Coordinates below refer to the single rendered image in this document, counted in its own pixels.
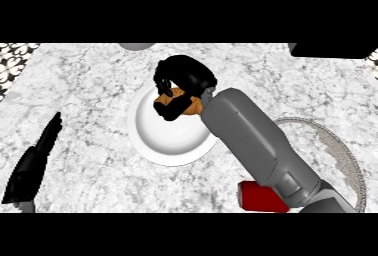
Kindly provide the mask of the black white patterned tile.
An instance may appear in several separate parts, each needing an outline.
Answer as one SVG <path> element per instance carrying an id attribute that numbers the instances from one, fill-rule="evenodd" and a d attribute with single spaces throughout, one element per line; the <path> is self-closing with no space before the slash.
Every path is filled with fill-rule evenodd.
<path id="1" fill-rule="evenodd" d="M 38 47 L 38 43 L 0 43 L 0 101 Z"/>
<path id="2" fill-rule="evenodd" d="M 371 68 L 378 68 L 378 48 L 374 51 L 368 54 L 368 56 L 364 58 L 366 64 Z"/>

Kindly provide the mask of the grey round object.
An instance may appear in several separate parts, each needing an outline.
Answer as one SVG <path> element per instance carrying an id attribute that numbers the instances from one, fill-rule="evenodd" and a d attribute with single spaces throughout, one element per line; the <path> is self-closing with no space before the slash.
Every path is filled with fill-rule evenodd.
<path id="1" fill-rule="evenodd" d="M 154 45 L 154 43 L 117 43 L 117 44 L 128 51 L 143 51 Z"/>

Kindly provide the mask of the red block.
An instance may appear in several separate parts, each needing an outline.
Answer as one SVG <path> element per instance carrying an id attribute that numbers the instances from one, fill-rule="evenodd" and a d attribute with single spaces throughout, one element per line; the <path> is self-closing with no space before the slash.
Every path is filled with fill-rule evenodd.
<path id="1" fill-rule="evenodd" d="M 270 187 L 259 186 L 255 181 L 237 184 L 237 201 L 244 211 L 286 213 L 289 207 Z"/>

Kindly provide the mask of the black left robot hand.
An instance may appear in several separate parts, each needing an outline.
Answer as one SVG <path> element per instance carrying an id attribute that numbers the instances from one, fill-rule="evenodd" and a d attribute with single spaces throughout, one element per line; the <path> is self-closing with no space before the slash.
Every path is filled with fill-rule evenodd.
<path id="1" fill-rule="evenodd" d="M 55 113 L 44 127 L 36 144 L 23 152 L 11 171 L 1 200 L 2 204 L 33 200 L 42 181 L 47 158 L 60 130 L 60 113 Z"/>

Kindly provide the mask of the brown croissant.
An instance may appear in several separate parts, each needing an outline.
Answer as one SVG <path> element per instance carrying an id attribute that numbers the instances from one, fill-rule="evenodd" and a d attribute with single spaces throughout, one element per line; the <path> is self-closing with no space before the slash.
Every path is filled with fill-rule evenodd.
<path id="1" fill-rule="evenodd" d="M 165 94 L 162 94 L 156 99 L 154 102 L 159 102 L 163 106 L 169 104 L 172 99 L 184 94 L 184 91 L 178 87 L 171 88 L 172 96 L 168 97 Z M 202 112 L 202 103 L 200 99 L 194 96 L 190 97 L 191 104 L 185 108 L 182 114 L 184 115 L 196 115 Z"/>

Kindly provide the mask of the black appliance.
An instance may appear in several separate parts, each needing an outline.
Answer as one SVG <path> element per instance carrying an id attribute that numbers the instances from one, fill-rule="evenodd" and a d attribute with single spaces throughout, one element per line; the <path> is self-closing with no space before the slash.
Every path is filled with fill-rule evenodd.
<path id="1" fill-rule="evenodd" d="M 378 48 L 374 43 L 289 43 L 293 57 L 363 59 Z"/>

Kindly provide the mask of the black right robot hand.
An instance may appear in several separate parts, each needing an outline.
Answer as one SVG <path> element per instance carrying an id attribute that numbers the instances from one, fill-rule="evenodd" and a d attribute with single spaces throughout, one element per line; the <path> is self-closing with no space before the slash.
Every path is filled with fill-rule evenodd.
<path id="1" fill-rule="evenodd" d="M 165 94 L 172 96 L 171 88 L 178 87 L 184 94 L 172 99 L 163 106 L 153 100 L 153 109 L 165 121 L 174 121 L 191 104 L 190 97 L 200 99 L 202 107 L 212 97 L 216 79 L 206 66 L 185 55 L 169 56 L 157 62 L 153 74 L 157 97 Z"/>

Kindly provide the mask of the white round plate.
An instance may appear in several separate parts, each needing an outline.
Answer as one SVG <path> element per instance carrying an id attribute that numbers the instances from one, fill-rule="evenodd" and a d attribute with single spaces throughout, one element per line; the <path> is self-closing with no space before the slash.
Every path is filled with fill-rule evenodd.
<path id="1" fill-rule="evenodd" d="M 157 90 L 151 83 L 137 90 L 128 107 L 126 132 L 140 155 L 162 166 L 181 166 L 196 161 L 210 150 L 216 137 L 200 118 L 179 116 L 163 120 L 153 109 Z"/>

